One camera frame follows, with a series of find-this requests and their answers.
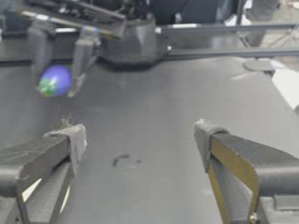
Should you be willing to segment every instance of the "table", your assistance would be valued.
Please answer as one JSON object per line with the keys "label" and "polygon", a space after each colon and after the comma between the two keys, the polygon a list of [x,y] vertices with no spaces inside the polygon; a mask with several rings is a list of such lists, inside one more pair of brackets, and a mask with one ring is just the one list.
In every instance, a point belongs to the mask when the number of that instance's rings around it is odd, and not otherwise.
{"label": "table", "polygon": [[65,120],[87,127],[60,224],[220,223],[192,137],[199,118],[299,157],[296,114],[244,61],[168,61],[134,72],[95,65],[73,99],[41,98],[28,66],[0,68],[1,146],[33,140]]}

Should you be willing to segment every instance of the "gray table surface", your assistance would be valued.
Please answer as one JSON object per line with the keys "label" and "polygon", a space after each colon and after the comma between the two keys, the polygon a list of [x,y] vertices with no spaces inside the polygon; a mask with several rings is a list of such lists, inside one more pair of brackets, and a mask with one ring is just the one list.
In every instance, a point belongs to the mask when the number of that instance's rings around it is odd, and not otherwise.
{"label": "gray table surface", "polygon": [[192,137],[202,117],[299,157],[295,112],[243,61],[172,61],[143,72],[95,66],[73,99],[41,98],[29,67],[0,68],[1,146],[40,137],[65,119],[87,126],[88,152],[60,224],[220,223]]}

